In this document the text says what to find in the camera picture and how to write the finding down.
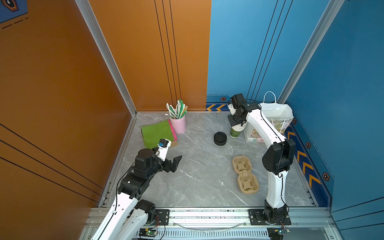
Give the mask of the stack of paper cups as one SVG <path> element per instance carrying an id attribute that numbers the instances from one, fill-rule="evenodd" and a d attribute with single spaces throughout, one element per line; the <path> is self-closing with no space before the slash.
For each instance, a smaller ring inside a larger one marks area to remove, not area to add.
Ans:
<path id="1" fill-rule="evenodd" d="M 246 125 L 247 123 L 245 122 L 235 126 L 231 126 L 230 136 L 232 138 L 237 138 L 241 134 L 241 132 L 245 129 Z"/>

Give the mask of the black cup lid stack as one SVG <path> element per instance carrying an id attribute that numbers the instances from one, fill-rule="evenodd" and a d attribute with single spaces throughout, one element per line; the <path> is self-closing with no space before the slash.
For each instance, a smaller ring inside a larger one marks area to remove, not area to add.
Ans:
<path id="1" fill-rule="evenodd" d="M 224 146 L 227 143 L 227 135 L 224 132 L 215 133 L 214 143 L 218 146 Z"/>

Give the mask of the cartoon paper gift bag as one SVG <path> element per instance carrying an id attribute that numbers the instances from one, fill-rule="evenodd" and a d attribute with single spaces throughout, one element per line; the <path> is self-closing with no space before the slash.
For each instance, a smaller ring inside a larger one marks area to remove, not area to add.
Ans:
<path id="1" fill-rule="evenodd" d="M 266 96 L 268 93 L 274 96 L 274 101 L 271 103 L 266 102 Z M 262 107 L 262 112 L 267 118 L 267 120 L 275 127 L 275 129 L 280 134 L 284 135 L 285 130 L 294 118 L 292 108 L 287 104 L 277 103 L 276 95 L 271 91 L 265 93 L 263 102 L 260 103 L 260 105 Z M 247 143 L 264 142 L 261 135 L 250 123 L 247 123 L 244 129 L 244 133 Z"/>

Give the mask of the pulp cup carrier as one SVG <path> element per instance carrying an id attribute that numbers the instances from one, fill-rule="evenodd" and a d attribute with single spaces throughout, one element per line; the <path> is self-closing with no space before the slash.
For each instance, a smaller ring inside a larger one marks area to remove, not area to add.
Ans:
<path id="1" fill-rule="evenodd" d="M 252 164 L 248 157 L 237 156 L 232 160 L 234 171 L 238 174 L 237 182 L 243 194 L 256 194 L 260 189 L 260 184 L 256 176 L 252 173 Z"/>

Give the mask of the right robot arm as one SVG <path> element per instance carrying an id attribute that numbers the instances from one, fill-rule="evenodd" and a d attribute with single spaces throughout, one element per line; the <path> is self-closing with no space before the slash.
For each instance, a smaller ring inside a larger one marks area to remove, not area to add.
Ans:
<path id="1" fill-rule="evenodd" d="M 261 135 L 267 151 L 262 158 L 268 172 L 268 194 L 263 211 L 264 221 L 270 225 L 291 225 L 289 206 L 285 200 L 286 179 L 294 160 L 296 143 L 288 140 L 267 120 L 260 104 L 228 101 L 228 115 L 232 127 L 247 122 Z"/>

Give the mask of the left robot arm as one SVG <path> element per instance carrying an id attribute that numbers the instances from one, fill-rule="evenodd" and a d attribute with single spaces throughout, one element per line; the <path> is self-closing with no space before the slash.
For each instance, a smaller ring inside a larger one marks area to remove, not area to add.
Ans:
<path id="1" fill-rule="evenodd" d="M 131 240 L 155 218 L 156 205 L 142 200 L 153 177 L 162 171 L 176 172 L 182 156 L 166 159 L 168 148 L 142 149 L 135 163 L 119 181 L 115 200 L 92 240 Z"/>

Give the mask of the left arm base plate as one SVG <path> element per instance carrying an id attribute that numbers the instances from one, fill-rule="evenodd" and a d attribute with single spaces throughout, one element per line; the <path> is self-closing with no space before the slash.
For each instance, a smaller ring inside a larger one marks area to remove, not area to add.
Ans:
<path id="1" fill-rule="evenodd" d="M 166 226 L 169 223 L 169 209 L 159 209 L 157 207 L 150 210 L 135 209 L 128 218 L 126 225 L 128 227 L 155 226 L 157 224 Z"/>

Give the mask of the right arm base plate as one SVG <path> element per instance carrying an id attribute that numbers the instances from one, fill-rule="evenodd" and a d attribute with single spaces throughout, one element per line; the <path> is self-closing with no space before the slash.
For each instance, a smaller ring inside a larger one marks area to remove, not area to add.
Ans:
<path id="1" fill-rule="evenodd" d="M 248 210 L 249 220 L 252 226 L 261 225 L 284 225 L 290 226 L 292 224 L 288 214 L 280 216 L 273 216 L 272 212 L 265 209 L 250 209 Z"/>

